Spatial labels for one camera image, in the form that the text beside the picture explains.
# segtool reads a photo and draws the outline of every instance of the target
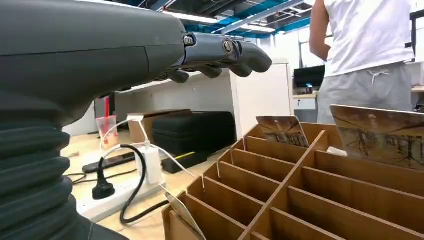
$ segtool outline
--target gray shorts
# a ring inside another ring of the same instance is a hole
[[[318,94],[318,123],[335,124],[332,104],[409,112],[411,87],[403,62],[326,77]]]

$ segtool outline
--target plastic cup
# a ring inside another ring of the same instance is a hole
[[[97,124],[98,133],[100,134],[101,139],[103,140],[103,148],[110,149],[119,142],[118,129],[114,128],[109,132],[107,137],[105,138],[105,134],[114,126],[117,125],[117,117],[116,116],[105,116],[99,117],[95,119],[95,123]]]

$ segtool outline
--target power plug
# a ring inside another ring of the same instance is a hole
[[[154,147],[140,147],[138,148],[140,153],[143,155],[147,166],[146,178],[147,183],[157,184],[163,180],[161,158],[159,156],[159,150]],[[143,174],[142,161],[139,156],[135,155],[135,162],[137,164],[138,174],[140,177]]]
[[[114,185],[112,183],[107,182],[104,177],[97,180],[97,185],[92,190],[92,197],[94,200],[105,199],[114,194]]]

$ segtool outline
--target robotic arm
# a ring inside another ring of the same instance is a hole
[[[121,240],[80,216],[60,156],[97,97],[229,68],[265,72],[253,44],[186,33],[173,16],[87,0],[0,1],[0,239]]]

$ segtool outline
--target white cabinet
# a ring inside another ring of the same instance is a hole
[[[294,99],[294,110],[316,110],[315,98]]]
[[[264,73],[252,72],[243,78],[230,74],[237,136],[241,138],[258,122],[257,116],[290,116],[293,114],[292,76],[285,59],[274,60]]]

